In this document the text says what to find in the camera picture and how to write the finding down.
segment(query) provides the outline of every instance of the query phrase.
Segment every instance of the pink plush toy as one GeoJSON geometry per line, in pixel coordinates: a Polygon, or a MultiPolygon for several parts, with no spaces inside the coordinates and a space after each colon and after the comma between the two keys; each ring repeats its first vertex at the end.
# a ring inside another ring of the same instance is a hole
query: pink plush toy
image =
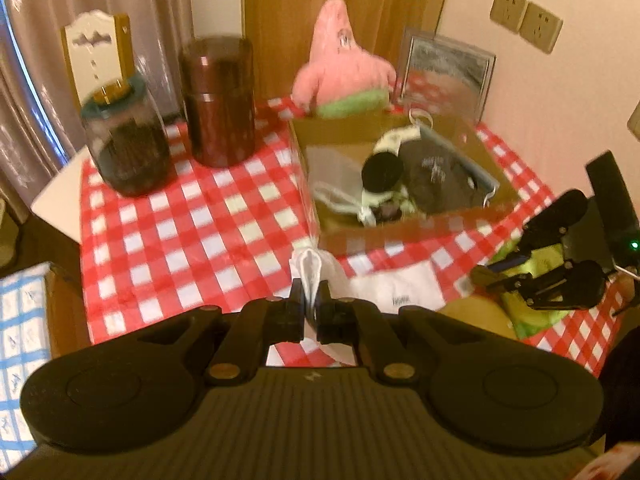
{"type": "Polygon", "coordinates": [[[325,118],[384,107],[396,81],[391,64],[353,39],[344,0],[325,1],[314,27],[309,62],[293,83],[295,104],[325,118]]]}

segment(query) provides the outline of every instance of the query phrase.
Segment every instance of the beige curtain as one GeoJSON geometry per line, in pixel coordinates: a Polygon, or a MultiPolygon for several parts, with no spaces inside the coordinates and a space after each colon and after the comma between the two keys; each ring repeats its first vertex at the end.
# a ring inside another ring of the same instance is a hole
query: beige curtain
{"type": "Polygon", "coordinates": [[[0,27],[0,170],[26,203],[85,143],[60,28],[94,9],[129,15],[136,67],[160,112],[180,111],[178,52],[193,36],[191,0],[4,0],[8,21],[0,27]]]}

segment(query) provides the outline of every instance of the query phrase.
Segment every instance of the blue and white checkered fabric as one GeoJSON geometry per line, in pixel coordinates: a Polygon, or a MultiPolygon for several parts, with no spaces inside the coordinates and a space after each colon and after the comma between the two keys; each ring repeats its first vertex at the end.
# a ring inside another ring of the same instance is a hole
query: blue and white checkered fabric
{"type": "Polygon", "coordinates": [[[0,472],[35,447],[20,411],[27,377],[51,359],[45,275],[40,264],[0,280],[0,472]]]}

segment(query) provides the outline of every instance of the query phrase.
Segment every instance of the framed picture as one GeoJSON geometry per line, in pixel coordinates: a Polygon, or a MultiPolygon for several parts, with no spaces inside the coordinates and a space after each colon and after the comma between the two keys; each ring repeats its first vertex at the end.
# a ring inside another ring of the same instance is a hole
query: framed picture
{"type": "Polygon", "coordinates": [[[495,55],[459,41],[406,28],[394,102],[479,123],[495,55]]]}

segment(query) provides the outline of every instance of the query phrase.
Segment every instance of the wooden door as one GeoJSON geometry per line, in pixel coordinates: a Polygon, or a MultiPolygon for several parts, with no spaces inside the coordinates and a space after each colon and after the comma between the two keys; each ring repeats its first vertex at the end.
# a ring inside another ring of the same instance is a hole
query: wooden door
{"type": "MultiPolygon", "coordinates": [[[[308,61],[318,11],[325,0],[243,0],[244,33],[254,44],[255,94],[289,95],[308,61]]],[[[406,26],[435,30],[444,0],[345,0],[356,42],[398,61],[406,26]]]]}

